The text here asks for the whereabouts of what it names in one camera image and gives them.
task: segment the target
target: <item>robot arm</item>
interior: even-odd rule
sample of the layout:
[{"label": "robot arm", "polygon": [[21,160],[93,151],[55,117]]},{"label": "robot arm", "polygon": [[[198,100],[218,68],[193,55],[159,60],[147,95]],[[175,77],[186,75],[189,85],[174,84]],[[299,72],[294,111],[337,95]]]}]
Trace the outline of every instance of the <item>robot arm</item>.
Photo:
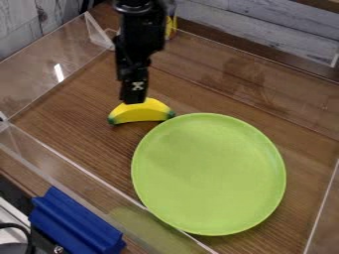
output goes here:
[{"label": "robot arm", "polygon": [[163,0],[117,0],[121,31],[115,37],[117,75],[121,100],[143,103],[149,88],[151,55],[165,48],[166,5]]}]

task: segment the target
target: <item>green plate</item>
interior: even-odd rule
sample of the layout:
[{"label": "green plate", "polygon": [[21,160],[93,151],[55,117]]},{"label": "green plate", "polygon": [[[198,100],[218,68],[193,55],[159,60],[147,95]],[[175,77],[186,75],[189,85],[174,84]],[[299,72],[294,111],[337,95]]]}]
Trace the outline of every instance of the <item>green plate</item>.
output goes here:
[{"label": "green plate", "polygon": [[161,124],[133,158],[133,182],[150,211],[202,235],[242,232],[277,209],[286,187],[279,152],[246,122],[190,114]]}]

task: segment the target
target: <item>banana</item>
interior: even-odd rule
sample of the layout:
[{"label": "banana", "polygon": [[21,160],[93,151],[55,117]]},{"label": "banana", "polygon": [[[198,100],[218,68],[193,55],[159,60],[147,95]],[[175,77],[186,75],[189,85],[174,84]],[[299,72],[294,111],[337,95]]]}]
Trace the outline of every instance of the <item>banana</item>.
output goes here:
[{"label": "banana", "polygon": [[166,121],[175,117],[175,112],[159,100],[147,98],[143,103],[122,103],[109,115],[111,125],[142,122],[142,121]]}]

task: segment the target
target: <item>wooden table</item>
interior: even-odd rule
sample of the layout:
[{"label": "wooden table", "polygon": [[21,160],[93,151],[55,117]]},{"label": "wooden table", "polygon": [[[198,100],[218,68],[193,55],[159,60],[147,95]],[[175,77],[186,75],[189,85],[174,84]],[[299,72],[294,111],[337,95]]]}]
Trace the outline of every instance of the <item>wooden table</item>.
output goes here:
[{"label": "wooden table", "polygon": [[[109,6],[99,6],[94,15],[105,27],[117,28]],[[114,52],[106,52],[13,122],[138,199],[131,157],[158,123],[107,125],[107,114],[119,103],[114,70]],[[197,238],[219,253],[302,253],[339,158],[339,86],[182,33],[167,51],[154,57],[150,96],[165,101],[179,115],[214,112],[250,122],[275,143],[286,163],[286,195],[270,219],[237,235]],[[38,155],[41,149],[29,146],[22,153]],[[33,196],[42,195],[50,185],[6,154],[0,156],[3,174]],[[53,157],[37,158],[49,174],[93,205],[107,212],[119,205],[119,200],[93,187],[71,166],[54,164]],[[133,241],[129,252],[146,253]]]}]

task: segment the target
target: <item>blue plastic block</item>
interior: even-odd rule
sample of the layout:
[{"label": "blue plastic block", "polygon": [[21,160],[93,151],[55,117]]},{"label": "blue plastic block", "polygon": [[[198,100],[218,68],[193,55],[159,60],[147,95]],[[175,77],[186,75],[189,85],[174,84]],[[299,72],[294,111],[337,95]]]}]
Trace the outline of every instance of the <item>blue plastic block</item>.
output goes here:
[{"label": "blue plastic block", "polygon": [[33,224],[75,254],[118,254],[126,246],[119,232],[57,188],[34,198]]}]

